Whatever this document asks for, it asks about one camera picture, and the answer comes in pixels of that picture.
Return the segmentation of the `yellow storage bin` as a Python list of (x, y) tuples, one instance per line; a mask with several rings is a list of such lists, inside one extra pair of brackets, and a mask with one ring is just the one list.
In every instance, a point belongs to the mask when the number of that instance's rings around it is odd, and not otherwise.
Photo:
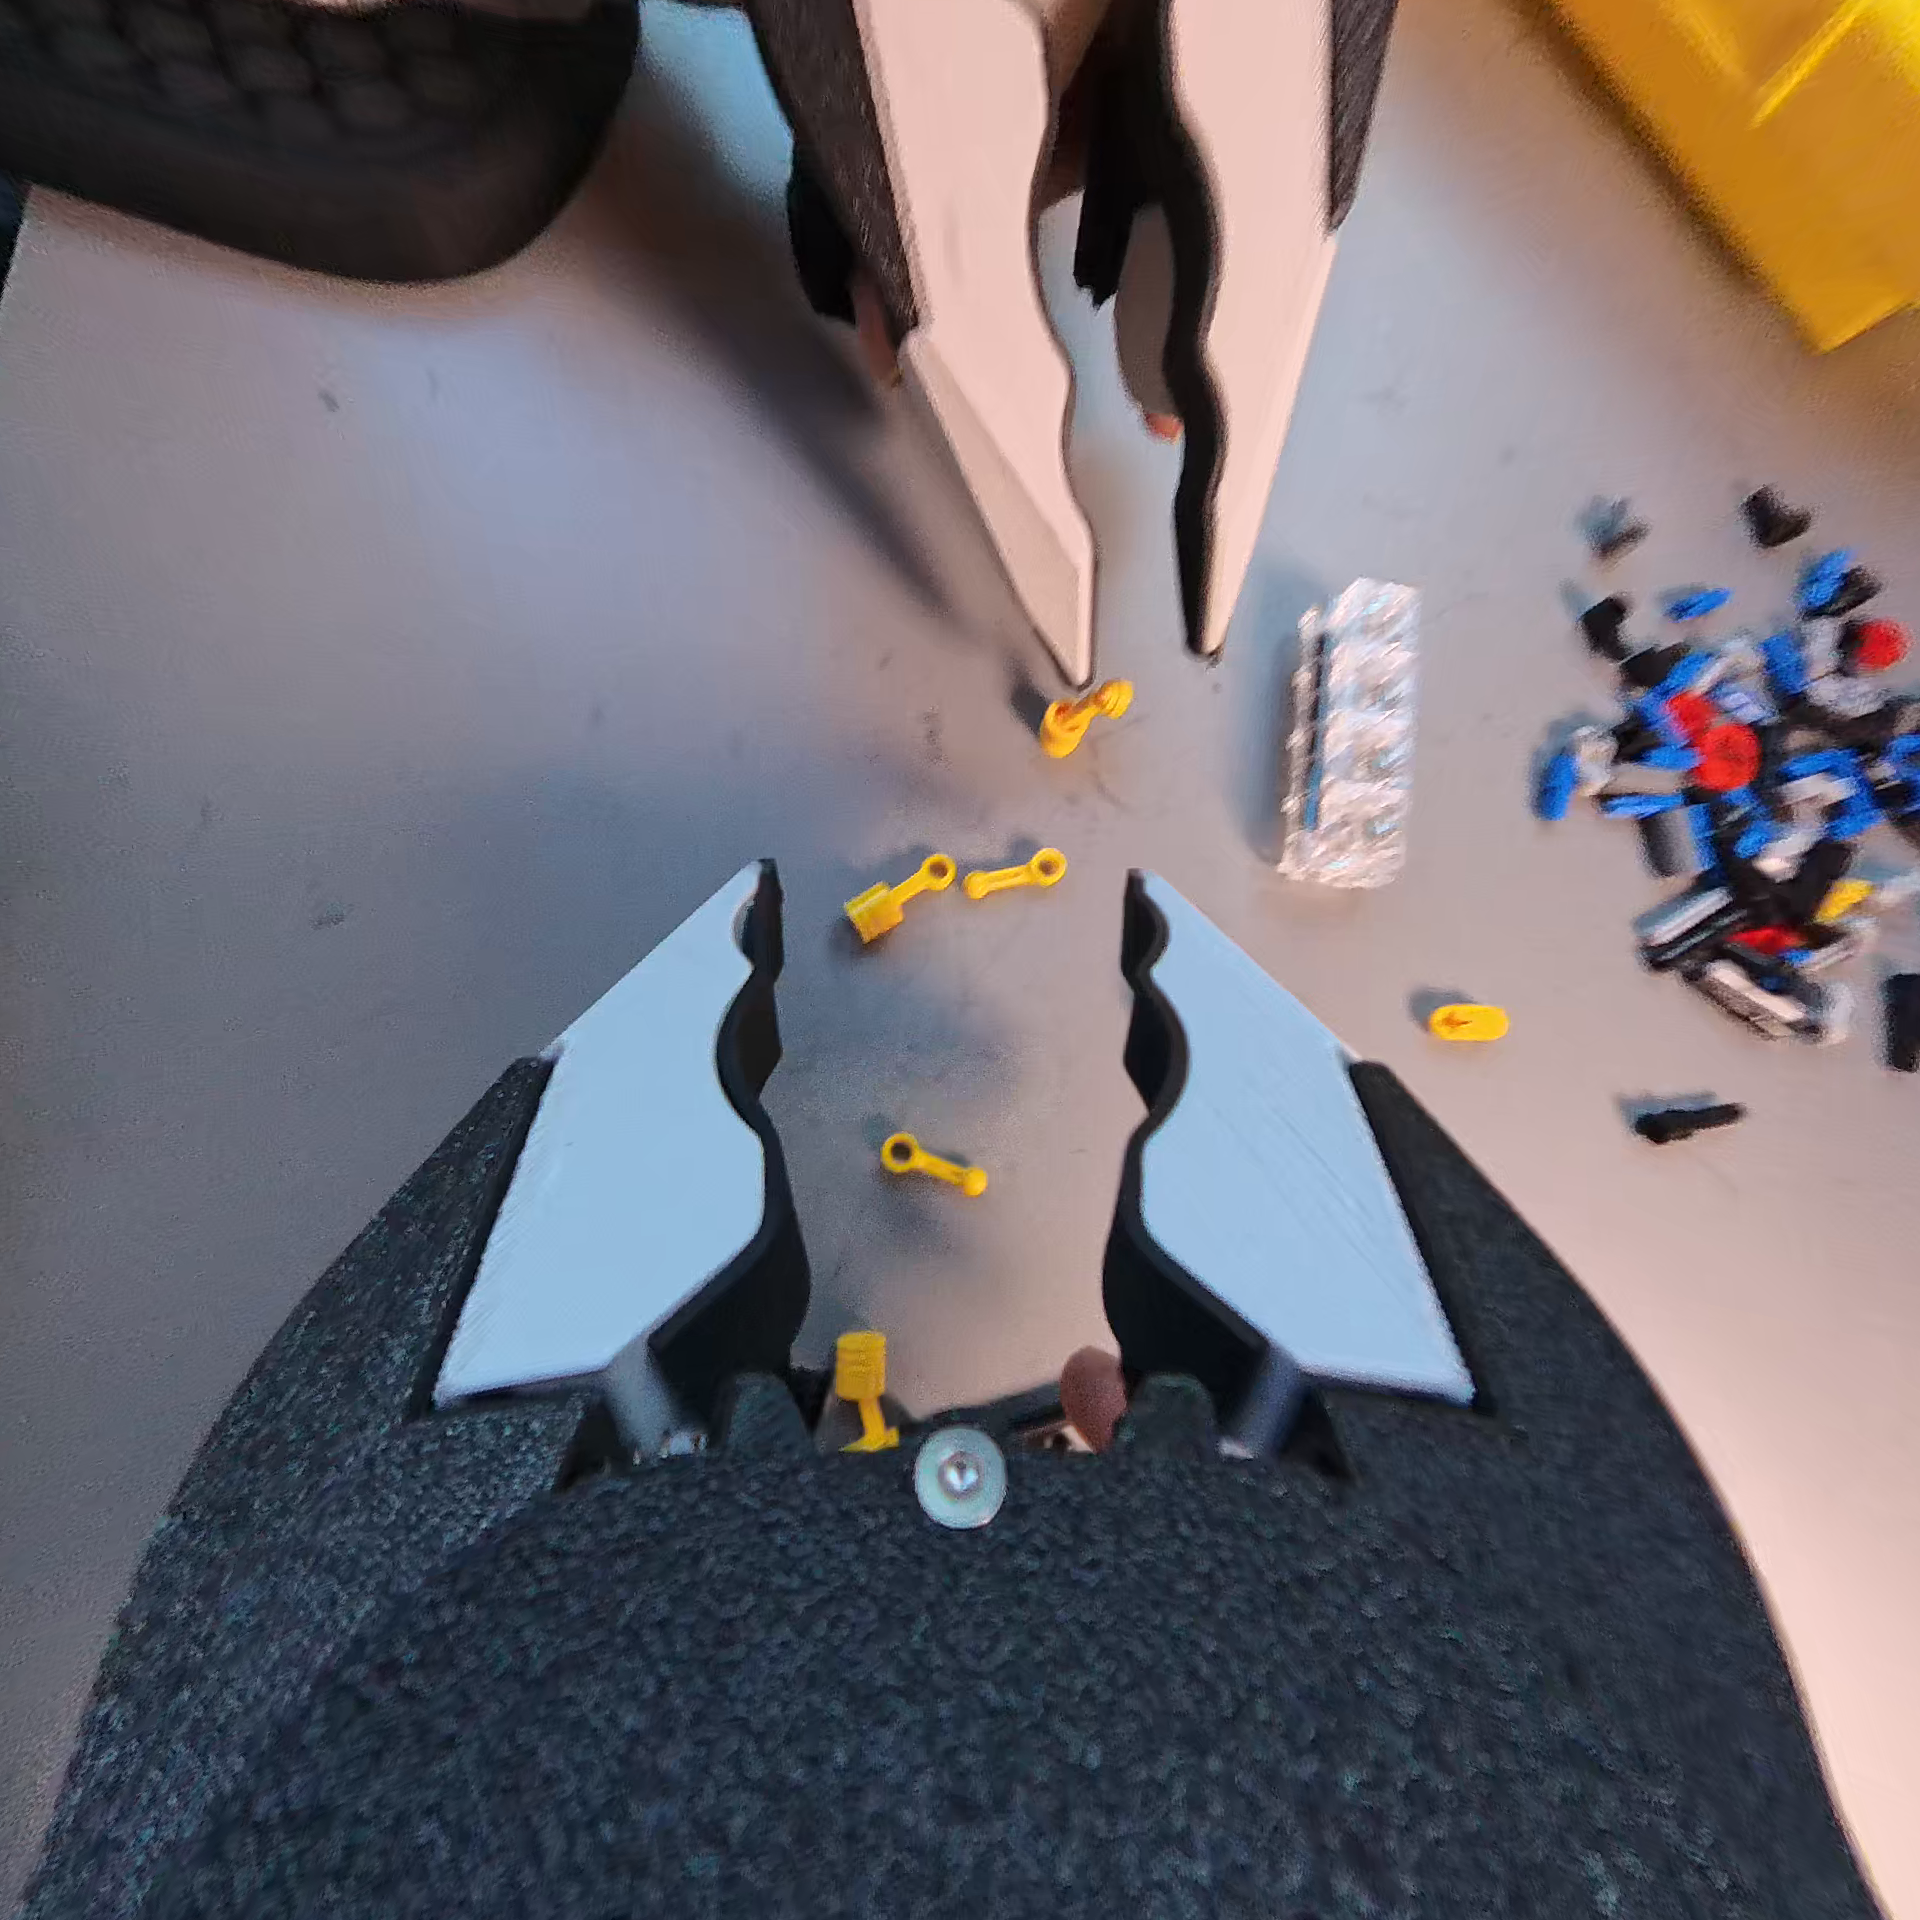
[(1918, 3), (1554, 3), (1811, 351), (1918, 313)]

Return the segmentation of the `person's right hand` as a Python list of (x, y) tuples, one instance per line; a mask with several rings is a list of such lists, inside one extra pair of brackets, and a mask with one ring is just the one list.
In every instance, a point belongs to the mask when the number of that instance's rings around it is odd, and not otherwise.
[(1079, 1438), (1087, 1452), (1112, 1448), (1116, 1427), (1129, 1406), (1129, 1384), (1119, 1356), (1082, 1347), (1074, 1350), (1057, 1379), (1063, 1427)]

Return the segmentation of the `clear plastic building piece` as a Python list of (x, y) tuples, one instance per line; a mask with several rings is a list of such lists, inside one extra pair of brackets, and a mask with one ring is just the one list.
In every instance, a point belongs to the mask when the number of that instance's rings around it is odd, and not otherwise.
[(1418, 589), (1362, 578), (1300, 618), (1284, 748), (1284, 880), (1382, 889), (1405, 872), (1422, 608)]

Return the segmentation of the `pile of small building parts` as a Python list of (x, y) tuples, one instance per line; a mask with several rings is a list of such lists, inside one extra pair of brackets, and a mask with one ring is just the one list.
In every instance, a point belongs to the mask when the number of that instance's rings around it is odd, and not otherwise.
[(1732, 622), (1726, 586), (1659, 591), (1652, 625), (1621, 589), (1572, 591), (1612, 706), (1554, 735), (1531, 807), (1635, 833), (1669, 884), (1632, 924), (1648, 975), (1764, 1043), (1842, 1044), (1854, 972), (1918, 910), (1918, 625), (1779, 487), (1748, 491), (1737, 522), (1790, 569), (1759, 626)]

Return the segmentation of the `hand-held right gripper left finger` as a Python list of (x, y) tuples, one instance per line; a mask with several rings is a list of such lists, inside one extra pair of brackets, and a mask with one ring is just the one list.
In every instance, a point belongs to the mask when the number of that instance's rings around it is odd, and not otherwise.
[(435, 1411), (586, 1390), (649, 1457), (714, 1443), (745, 1379), (788, 1375), (809, 1266), (764, 1105), (779, 968), (779, 872), (753, 860), (542, 1053)]

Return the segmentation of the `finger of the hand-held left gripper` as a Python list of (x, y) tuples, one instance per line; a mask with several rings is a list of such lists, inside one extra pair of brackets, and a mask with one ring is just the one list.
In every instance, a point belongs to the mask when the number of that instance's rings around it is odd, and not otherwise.
[(1068, 479), (1074, 379), (1043, 302), (1034, 199), (1055, 140), (1025, 3), (857, 3), (925, 403), (999, 566), (1068, 686), (1092, 682), (1093, 542)]
[(1165, 3), (1165, 390), (1190, 649), (1218, 661), (1332, 270), (1325, 3)]

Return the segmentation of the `grey desk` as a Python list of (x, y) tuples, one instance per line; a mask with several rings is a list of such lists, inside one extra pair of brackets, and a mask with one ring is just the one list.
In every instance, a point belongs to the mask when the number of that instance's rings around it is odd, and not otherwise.
[[(1178, 454), (1071, 285), (1098, 662), (1050, 682), (911, 396), (808, 312), (739, 17), (649, 6), (582, 195), (507, 268), (348, 286), (37, 194), (4, 291), (4, 1916), (140, 1552), (327, 1263), (469, 1105), (751, 860), (784, 884), (766, 1085), (804, 1356), (890, 1340), (914, 1414), (1112, 1347), (1140, 1094), (1129, 869), (1389, 1066), (1612, 1319), (1768, 1583), (1839, 1810), (1918, 1916), (1918, 1077), (1878, 968), (1842, 1044), (1648, 975), (1629, 827), (1529, 807), (1604, 716), (1578, 517), (1638, 605), (1786, 566), (1774, 483), (1918, 622), (1918, 321), (1809, 355), (1545, 3), (1405, 3), (1235, 635), (1190, 661)], [(1422, 591), (1405, 872), (1284, 880), (1300, 618)], [(1060, 849), (1055, 889), (971, 869)], [(846, 903), (958, 883), (861, 944)], [(1449, 1044), (1437, 1002), (1508, 1036)], [(1654, 1145), (1635, 1108), (1740, 1101)], [(883, 1169), (890, 1132), (988, 1174)]]

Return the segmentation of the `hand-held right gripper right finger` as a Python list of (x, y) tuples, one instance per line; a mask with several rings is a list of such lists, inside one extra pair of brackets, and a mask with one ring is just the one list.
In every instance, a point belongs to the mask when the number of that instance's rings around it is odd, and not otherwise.
[(1127, 876), (1119, 972), (1144, 1101), (1102, 1260), (1119, 1363), (1196, 1381), (1244, 1457), (1279, 1457), (1324, 1390), (1469, 1411), (1357, 1059), (1145, 869)]

